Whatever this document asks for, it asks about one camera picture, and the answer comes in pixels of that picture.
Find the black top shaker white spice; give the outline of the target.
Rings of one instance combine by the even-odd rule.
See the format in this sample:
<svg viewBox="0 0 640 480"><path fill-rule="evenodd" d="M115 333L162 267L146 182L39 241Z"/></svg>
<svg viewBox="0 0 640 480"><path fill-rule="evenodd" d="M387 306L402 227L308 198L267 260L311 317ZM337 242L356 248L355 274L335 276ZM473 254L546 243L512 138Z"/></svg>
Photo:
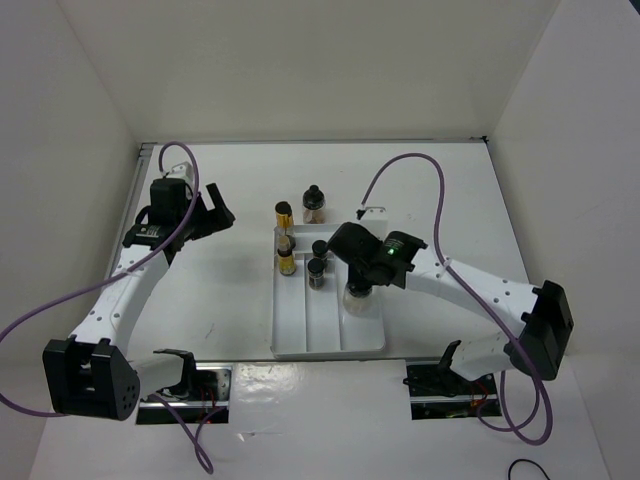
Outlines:
<svg viewBox="0 0 640 480"><path fill-rule="evenodd" d="M372 292L373 287L369 283L347 283L343 295L345 310L354 316L361 315L371 304Z"/></svg>

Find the black cap spice jar front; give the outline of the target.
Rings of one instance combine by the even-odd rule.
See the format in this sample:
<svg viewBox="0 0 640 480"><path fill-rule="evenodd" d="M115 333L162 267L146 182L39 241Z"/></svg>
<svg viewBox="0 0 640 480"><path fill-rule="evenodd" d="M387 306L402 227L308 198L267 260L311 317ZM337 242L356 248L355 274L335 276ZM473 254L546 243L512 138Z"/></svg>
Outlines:
<svg viewBox="0 0 640 480"><path fill-rule="evenodd" d="M325 262L319 258L309 260L307 262L307 276L311 289L322 289L325 283Z"/></svg>

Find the black cap spice jar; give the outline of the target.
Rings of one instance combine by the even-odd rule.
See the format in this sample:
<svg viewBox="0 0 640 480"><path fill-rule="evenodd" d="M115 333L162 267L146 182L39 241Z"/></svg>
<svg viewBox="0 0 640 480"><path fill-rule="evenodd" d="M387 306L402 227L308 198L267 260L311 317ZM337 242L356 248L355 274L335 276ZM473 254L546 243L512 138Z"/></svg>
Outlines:
<svg viewBox="0 0 640 480"><path fill-rule="evenodd" d="M312 254L314 259L318 259L327 265L328 260L328 244L324 240L316 240L312 244Z"/></svg>
<svg viewBox="0 0 640 480"><path fill-rule="evenodd" d="M325 283L325 262L319 258L309 260L307 262L307 276L311 289L322 289Z"/></svg>

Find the yellow oil bottle tan cap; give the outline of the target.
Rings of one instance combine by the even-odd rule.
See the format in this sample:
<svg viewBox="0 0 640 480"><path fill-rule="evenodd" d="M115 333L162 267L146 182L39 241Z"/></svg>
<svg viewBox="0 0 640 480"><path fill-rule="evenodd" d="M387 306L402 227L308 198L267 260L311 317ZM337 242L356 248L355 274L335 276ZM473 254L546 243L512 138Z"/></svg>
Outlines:
<svg viewBox="0 0 640 480"><path fill-rule="evenodd" d="M278 238L276 254L279 272L284 276L293 275L296 271L296 264L291 240L287 235Z"/></svg>

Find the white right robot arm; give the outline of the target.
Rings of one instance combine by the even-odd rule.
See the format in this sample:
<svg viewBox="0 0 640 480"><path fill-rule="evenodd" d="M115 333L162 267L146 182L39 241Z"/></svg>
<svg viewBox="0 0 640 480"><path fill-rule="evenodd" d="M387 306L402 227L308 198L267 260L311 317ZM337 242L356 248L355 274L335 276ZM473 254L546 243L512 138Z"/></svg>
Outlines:
<svg viewBox="0 0 640 480"><path fill-rule="evenodd" d="M364 226L342 224L328 249L375 286L429 294L492 321L498 333L452 342L441 357L438 381L450 393L486 374L516 369L542 381L559 372L574 321L562 286L512 282L437 254L400 231L379 239Z"/></svg>

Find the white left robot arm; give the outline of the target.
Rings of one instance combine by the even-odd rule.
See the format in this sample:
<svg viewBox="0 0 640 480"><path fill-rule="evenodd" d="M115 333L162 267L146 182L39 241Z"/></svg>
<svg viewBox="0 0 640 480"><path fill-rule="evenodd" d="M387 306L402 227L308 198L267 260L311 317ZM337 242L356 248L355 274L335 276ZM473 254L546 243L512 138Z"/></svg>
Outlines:
<svg viewBox="0 0 640 480"><path fill-rule="evenodd" d="M156 392L166 389L180 400L196 393L199 375L191 352L163 348L130 360L127 350L146 302L184 244L235 221L217 185L210 183L206 190L211 209L184 177L152 182L149 205L125 234L117 281L102 290L68 338L49 341L43 351L56 413L125 420L139 399Z"/></svg>

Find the white plastic organizer tray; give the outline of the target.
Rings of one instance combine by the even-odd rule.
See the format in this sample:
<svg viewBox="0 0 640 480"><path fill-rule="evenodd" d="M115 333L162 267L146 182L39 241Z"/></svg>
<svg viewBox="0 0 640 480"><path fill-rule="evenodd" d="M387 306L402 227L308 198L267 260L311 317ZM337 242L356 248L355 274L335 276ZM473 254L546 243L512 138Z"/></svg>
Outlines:
<svg viewBox="0 0 640 480"><path fill-rule="evenodd" d="M296 225L295 272L285 276L274 266L272 274L271 352L277 359L353 359L382 352L386 346L379 294L367 298L367 309L354 316L343 306L348 266L329 257L323 286L315 290L308 280L312 244L327 241L335 224Z"/></svg>

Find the gold capped glass grinder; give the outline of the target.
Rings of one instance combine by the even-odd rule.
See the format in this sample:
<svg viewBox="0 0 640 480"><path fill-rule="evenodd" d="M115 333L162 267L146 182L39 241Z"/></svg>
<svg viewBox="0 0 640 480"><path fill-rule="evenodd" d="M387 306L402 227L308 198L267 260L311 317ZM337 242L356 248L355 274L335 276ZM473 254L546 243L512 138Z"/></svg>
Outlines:
<svg viewBox="0 0 640 480"><path fill-rule="evenodd" d="M281 236L289 239L291 248L296 247L296 238L294 232L293 210L287 201L280 201L275 205L276 231Z"/></svg>

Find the black top shaker brown spice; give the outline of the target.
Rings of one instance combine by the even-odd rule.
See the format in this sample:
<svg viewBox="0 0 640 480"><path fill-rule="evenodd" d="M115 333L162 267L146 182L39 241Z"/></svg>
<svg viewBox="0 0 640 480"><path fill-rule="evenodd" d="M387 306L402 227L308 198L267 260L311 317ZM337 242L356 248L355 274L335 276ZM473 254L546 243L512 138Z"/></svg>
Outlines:
<svg viewBox="0 0 640 480"><path fill-rule="evenodd" d="M313 184L303 193L303 222L305 224L323 224L325 222L325 195Z"/></svg>

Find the aluminium table edge rail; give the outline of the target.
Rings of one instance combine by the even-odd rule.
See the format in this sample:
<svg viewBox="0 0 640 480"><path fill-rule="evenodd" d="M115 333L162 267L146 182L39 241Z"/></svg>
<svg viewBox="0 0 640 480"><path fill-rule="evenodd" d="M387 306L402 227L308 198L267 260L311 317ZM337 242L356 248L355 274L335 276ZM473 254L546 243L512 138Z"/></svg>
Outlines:
<svg viewBox="0 0 640 480"><path fill-rule="evenodd" d="M133 224L134 218L140 209L139 202L141 197L143 196L145 179L149 169L149 165L151 163L151 157L153 155L155 146L155 142L145 142L142 143L139 147L133 180L131 181L131 185L125 201L124 211L120 218L116 240L107 264L107 270L104 275L105 278L110 278L116 272L118 266L120 265L119 259L121 256L122 241L126 232Z"/></svg>

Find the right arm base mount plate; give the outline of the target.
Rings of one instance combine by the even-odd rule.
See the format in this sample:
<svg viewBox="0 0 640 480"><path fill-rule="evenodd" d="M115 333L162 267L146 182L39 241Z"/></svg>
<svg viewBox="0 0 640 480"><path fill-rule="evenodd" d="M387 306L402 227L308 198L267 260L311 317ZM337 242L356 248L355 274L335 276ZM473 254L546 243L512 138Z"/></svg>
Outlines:
<svg viewBox="0 0 640 480"><path fill-rule="evenodd" d="M433 361L406 363L407 387L413 420L501 417L498 388L494 376L469 381L441 370Z"/></svg>

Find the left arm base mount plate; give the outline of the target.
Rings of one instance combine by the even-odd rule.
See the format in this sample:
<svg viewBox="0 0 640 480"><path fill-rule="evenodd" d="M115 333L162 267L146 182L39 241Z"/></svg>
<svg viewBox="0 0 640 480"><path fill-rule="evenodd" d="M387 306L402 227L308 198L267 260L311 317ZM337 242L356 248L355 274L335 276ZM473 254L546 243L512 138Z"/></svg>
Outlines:
<svg viewBox="0 0 640 480"><path fill-rule="evenodd" d="M189 387L165 387L156 392L188 425L227 424L232 387L231 364L199 362ZM177 424L162 402L144 397L136 414L137 425Z"/></svg>

